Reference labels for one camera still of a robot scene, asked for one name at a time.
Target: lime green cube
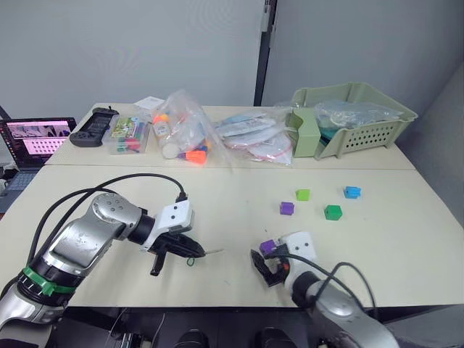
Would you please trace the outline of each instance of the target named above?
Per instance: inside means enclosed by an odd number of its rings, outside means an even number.
[[[297,201],[309,201],[310,200],[310,190],[302,189],[297,191]]]

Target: small block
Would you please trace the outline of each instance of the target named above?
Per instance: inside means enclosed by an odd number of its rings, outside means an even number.
[[[356,199],[361,196],[361,188],[356,186],[346,186],[343,193],[345,198]]]
[[[281,202],[281,215],[293,215],[294,204],[291,202]]]
[[[341,213],[341,208],[339,205],[328,205],[324,210],[324,215],[326,216],[326,220],[337,221],[343,214]]]
[[[274,251],[276,248],[276,243],[270,239],[269,241],[264,241],[260,245],[261,254],[267,255]]]
[[[297,201],[309,201],[310,200],[310,190],[307,188],[297,191]]]

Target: bottle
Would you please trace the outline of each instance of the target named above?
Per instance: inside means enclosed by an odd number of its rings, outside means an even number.
[[[169,127],[169,117],[166,114],[156,115],[153,118],[153,130],[162,156],[168,159],[176,158],[181,150],[175,142],[170,141],[171,129]]]

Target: robotic arm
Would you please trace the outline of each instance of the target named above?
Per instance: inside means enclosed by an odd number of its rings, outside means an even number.
[[[190,231],[194,212],[185,199],[163,208],[155,217],[118,194],[105,193],[94,198],[83,217],[68,223],[34,260],[18,275],[0,300],[0,340],[16,336],[18,325],[52,324],[59,320],[75,290],[111,247],[114,239],[128,239],[141,251],[155,254],[153,269],[158,276],[167,252],[182,257],[203,257],[202,246],[182,233]],[[25,333],[48,339],[50,325],[28,325]]]
[[[378,321],[365,314],[353,300],[335,286],[327,285],[319,299],[313,303],[323,281],[322,273],[294,259],[280,258],[277,271],[272,273],[265,258],[273,252],[292,254],[308,260],[315,259],[311,236],[308,232],[296,232],[281,237],[278,243],[266,241],[260,251],[252,250],[252,260],[269,286],[283,283],[291,298],[299,307],[306,309],[322,337],[335,347],[341,348],[399,348],[392,333]]]

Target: gray wall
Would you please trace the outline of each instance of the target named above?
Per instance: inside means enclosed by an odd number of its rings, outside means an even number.
[[[263,105],[372,84],[421,115],[463,60],[463,0],[283,0]]]
[[[399,146],[464,226],[464,63]]]
[[[264,0],[2,0],[0,104],[72,116],[187,89],[252,105]]]

